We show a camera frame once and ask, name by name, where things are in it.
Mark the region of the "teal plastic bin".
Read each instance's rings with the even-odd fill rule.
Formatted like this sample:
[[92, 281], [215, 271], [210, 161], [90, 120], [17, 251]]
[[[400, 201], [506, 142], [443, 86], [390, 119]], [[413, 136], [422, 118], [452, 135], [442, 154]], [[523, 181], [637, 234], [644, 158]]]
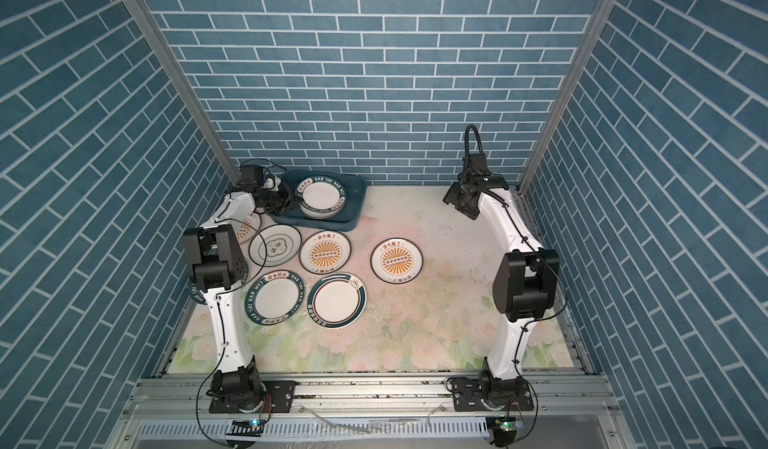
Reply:
[[307, 170], [288, 170], [280, 175], [279, 178], [281, 179], [281, 183], [287, 184], [296, 193], [298, 185], [303, 180], [314, 175], [332, 177], [337, 179], [344, 186], [347, 193], [347, 199], [346, 205], [340, 213], [329, 219], [310, 219], [305, 216], [300, 207], [298, 207], [282, 216], [270, 215], [268, 213], [267, 215], [278, 224], [288, 224], [336, 232], [348, 232], [353, 230], [359, 220], [364, 202], [366, 193], [365, 180], [354, 175], [313, 172]]

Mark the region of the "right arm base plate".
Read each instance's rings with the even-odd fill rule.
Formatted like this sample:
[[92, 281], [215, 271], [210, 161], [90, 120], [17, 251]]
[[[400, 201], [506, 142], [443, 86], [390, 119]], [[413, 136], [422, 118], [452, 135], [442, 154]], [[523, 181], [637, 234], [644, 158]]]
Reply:
[[456, 412], [531, 411], [533, 393], [521, 379], [448, 378], [445, 388], [452, 396]]

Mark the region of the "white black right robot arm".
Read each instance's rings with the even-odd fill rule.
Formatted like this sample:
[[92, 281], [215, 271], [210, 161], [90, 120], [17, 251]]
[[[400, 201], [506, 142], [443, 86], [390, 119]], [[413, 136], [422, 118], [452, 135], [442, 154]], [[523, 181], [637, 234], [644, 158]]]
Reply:
[[506, 180], [483, 154], [468, 154], [443, 202], [472, 220], [482, 216], [504, 250], [492, 285], [500, 324], [479, 376], [480, 397], [491, 408], [528, 407], [532, 391], [522, 362], [535, 326], [554, 307], [559, 272], [556, 251], [544, 248], [524, 222]]

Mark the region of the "green striped rim plate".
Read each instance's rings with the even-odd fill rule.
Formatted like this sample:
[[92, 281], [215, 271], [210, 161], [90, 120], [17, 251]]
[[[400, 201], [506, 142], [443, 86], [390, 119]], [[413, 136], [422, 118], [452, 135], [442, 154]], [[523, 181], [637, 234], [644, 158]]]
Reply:
[[317, 325], [340, 329], [354, 323], [367, 304], [364, 283], [350, 273], [336, 273], [322, 277], [311, 288], [308, 314]]

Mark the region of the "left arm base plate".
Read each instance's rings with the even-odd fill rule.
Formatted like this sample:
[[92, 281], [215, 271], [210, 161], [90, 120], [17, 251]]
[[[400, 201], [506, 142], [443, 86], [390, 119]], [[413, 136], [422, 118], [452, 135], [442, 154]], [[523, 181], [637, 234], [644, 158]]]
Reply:
[[241, 410], [237, 404], [229, 400], [212, 397], [209, 412], [212, 414], [256, 414], [262, 407], [271, 402], [271, 413], [289, 413], [293, 404], [297, 382], [294, 380], [266, 380], [262, 382], [263, 401], [261, 406], [253, 410]]

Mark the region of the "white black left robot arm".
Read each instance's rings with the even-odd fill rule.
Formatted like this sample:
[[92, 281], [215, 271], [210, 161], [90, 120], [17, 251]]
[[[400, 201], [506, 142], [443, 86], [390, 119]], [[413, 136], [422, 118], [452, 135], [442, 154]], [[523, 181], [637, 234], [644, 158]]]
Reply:
[[216, 339], [206, 392], [213, 413], [253, 413], [269, 403], [244, 321], [281, 323], [304, 300], [301, 277], [280, 267], [296, 253], [300, 237], [282, 250], [260, 229], [261, 212], [279, 214], [295, 205], [279, 177], [244, 176], [206, 222], [182, 235], [193, 294], [207, 306]]

